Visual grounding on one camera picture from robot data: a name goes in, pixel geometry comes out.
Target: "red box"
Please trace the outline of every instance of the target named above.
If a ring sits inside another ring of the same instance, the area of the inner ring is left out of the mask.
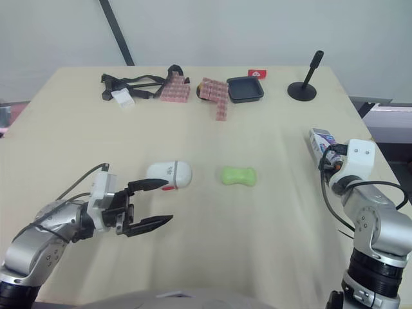
[[[248,70],[247,76],[255,76],[257,79],[264,79],[266,77],[266,70]]]

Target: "black tray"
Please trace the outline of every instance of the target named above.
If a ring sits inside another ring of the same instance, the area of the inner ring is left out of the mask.
[[[253,76],[234,77],[228,79],[229,96],[233,103],[258,101],[263,95],[259,80]]]

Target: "table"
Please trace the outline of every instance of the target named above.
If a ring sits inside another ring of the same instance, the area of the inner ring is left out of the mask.
[[[38,300],[84,304],[112,295],[157,288],[218,287],[278,308],[324,308],[340,290],[351,239],[328,213],[319,172],[307,142],[312,127],[340,142],[371,135],[330,68],[311,81],[318,94],[298,102],[286,92],[307,67],[268,67],[259,102],[229,104],[226,122],[195,87],[203,77],[226,80],[246,67],[183,67],[192,91],[186,104],[136,99],[122,110],[103,101],[102,73],[166,76],[166,67],[61,68],[0,140],[2,256],[21,227],[80,175],[109,162],[117,189],[144,178],[154,162],[185,160],[190,186],[143,192],[133,198],[136,220],[173,214],[162,228],[134,238],[114,231],[70,245]],[[224,186],[223,166],[253,167],[255,187]],[[377,150],[372,180],[396,179]],[[88,192],[92,178],[73,194]],[[396,189],[382,188],[395,203]],[[339,199],[332,205],[342,214]],[[402,209],[412,216],[412,207]],[[400,288],[412,304],[411,263]]]

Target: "green soap bar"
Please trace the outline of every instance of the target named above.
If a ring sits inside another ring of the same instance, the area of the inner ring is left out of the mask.
[[[236,167],[226,166],[222,169],[220,178],[224,185],[241,183],[243,185],[253,186],[256,183],[256,172],[251,167],[238,169]]]

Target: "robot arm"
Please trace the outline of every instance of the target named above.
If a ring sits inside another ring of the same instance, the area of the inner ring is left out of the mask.
[[[57,200],[45,206],[35,221],[15,237],[0,268],[0,308],[31,308],[41,285],[48,279],[69,242],[93,237],[94,230],[115,227],[127,237],[150,232],[173,216],[155,216],[133,224],[129,197],[136,191],[157,189],[167,181],[146,179],[128,183],[115,192],[116,176],[98,172],[89,202]]]
[[[398,288],[412,251],[412,220],[374,185],[365,183],[373,168],[374,143],[350,140],[344,151],[342,145],[330,149],[346,156],[342,166],[332,170],[328,184],[341,196],[355,228],[343,292],[333,291],[326,308],[398,309]]]

